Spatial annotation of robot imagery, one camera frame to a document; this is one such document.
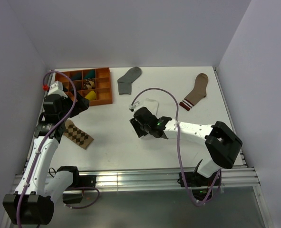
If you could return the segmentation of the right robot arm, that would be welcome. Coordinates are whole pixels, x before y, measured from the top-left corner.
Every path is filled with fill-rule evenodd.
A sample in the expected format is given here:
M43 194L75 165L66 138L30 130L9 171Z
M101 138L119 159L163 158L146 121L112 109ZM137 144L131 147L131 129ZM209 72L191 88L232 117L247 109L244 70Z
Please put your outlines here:
M155 138L189 141L207 148L210 157L199 162L194 181L205 185L219 169L231 169L241 150L241 139L224 123L193 124L179 122L171 117L157 118L146 107L138 109L130 119L139 138L151 135Z

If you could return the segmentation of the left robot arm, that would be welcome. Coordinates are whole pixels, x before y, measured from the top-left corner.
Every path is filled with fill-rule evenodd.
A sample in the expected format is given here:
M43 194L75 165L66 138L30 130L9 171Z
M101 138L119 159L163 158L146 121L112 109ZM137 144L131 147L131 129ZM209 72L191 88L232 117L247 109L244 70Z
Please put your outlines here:
M31 157L20 183L6 194L3 206L15 225L46 225L54 214L55 203L66 189L75 190L81 178L76 166L61 166L46 184L47 172L66 127L65 121L89 107L79 92L77 101L66 95L51 94L44 98L43 109L34 132Z

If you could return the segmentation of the white sock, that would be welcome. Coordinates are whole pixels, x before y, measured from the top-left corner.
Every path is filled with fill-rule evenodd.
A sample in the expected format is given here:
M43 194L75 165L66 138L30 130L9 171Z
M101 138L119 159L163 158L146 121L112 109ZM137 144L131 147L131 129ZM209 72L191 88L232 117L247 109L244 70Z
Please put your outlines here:
M159 103L154 99L146 98L142 102L140 102L136 110L142 107L146 107L153 115L157 115Z

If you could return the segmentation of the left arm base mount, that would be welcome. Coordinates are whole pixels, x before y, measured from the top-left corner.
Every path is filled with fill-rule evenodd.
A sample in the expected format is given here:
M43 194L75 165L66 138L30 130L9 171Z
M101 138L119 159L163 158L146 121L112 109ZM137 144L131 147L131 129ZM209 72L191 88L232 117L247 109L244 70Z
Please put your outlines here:
M96 175L80 175L74 187L68 187L62 195L63 203L79 204L84 196L85 187L96 186Z

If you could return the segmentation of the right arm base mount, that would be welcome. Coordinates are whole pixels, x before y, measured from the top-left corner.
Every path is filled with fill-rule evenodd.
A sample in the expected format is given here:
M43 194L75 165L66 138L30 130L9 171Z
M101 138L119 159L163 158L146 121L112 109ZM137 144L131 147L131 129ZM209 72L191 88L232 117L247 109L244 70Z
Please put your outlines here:
M213 173L213 175L209 178L203 177L198 173L194 173L192 171L184 172L186 183L188 187L207 187L209 188L216 177L217 172ZM213 187L220 186L222 179L218 177L213 185ZM177 183L180 184L180 187L184 187L184 182L182 178L182 173L179 173L179 178Z

